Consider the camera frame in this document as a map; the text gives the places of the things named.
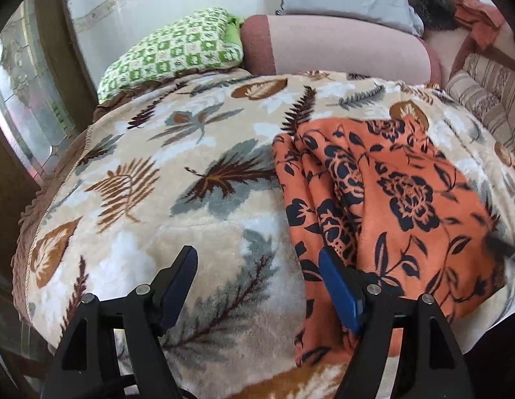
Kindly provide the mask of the beige leaf pattern blanket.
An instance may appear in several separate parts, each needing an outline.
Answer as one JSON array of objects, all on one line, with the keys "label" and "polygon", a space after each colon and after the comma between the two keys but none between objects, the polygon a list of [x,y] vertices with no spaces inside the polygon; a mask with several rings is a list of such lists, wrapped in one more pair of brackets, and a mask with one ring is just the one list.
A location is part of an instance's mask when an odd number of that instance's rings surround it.
[{"label": "beige leaf pattern blanket", "polygon": [[[192,245],[197,275],[161,342],[177,382],[200,398],[330,398],[349,362],[295,361],[305,283],[273,141],[318,119],[405,117],[476,191],[488,234],[515,246],[515,156],[439,86],[235,69],[97,113],[22,217],[14,305],[55,347],[83,294],[126,296]],[[503,287],[450,321],[465,351],[515,314],[515,263],[500,258]]]}]

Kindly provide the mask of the orange black floral garment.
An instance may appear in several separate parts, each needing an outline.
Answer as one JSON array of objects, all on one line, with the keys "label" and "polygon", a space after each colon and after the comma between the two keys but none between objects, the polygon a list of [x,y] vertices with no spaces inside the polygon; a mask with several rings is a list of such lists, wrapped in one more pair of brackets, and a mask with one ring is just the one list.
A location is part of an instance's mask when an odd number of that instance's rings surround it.
[{"label": "orange black floral garment", "polygon": [[318,119],[275,136],[273,154],[305,283],[298,365],[348,362],[357,343],[323,283],[323,248],[388,294],[432,295],[449,321],[503,287],[492,216],[416,119]]}]

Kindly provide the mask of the pink cylindrical bolster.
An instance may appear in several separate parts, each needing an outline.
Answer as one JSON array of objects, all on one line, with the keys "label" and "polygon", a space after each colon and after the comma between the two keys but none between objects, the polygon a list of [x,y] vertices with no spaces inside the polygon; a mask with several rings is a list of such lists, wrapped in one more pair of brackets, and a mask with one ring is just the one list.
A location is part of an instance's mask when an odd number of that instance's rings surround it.
[{"label": "pink cylindrical bolster", "polygon": [[317,15],[253,15],[241,27],[244,67],[254,75],[336,71],[410,85],[441,84],[424,40],[364,21]]}]

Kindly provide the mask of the striped beige cushion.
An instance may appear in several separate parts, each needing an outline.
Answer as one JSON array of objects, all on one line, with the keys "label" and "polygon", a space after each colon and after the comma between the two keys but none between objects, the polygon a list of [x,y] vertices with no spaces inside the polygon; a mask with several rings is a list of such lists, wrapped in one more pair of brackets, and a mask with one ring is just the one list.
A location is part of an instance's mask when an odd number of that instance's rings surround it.
[{"label": "striped beige cushion", "polygon": [[515,155],[515,71],[472,53],[450,77],[447,92]]}]

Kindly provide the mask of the rust orange cloth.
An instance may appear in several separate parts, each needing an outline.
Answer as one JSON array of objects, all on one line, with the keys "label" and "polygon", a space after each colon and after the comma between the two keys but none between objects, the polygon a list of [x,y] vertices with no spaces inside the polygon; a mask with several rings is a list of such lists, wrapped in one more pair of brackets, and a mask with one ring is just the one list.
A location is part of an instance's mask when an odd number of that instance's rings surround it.
[{"label": "rust orange cloth", "polygon": [[479,0],[454,0],[454,18],[468,28],[478,48],[485,51],[498,37],[506,20],[494,6]]}]

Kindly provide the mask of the wooden glass panel cabinet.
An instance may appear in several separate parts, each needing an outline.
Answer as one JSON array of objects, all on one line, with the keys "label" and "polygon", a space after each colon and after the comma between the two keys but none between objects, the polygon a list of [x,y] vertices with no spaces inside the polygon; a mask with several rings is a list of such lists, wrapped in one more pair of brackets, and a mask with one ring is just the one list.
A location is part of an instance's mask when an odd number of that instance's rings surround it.
[{"label": "wooden glass panel cabinet", "polygon": [[37,394],[48,358],[13,304],[21,218],[91,122],[95,91],[66,0],[23,0],[0,30],[0,383]]}]

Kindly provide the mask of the green white patterned pillow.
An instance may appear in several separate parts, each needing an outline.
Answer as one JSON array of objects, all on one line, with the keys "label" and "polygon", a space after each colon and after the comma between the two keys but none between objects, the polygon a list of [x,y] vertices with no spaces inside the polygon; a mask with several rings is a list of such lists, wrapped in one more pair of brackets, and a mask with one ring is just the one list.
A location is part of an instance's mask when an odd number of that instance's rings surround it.
[{"label": "green white patterned pillow", "polygon": [[106,68],[97,87],[102,103],[146,81],[230,69],[244,57],[244,19],[221,7],[187,15],[145,36]]}]

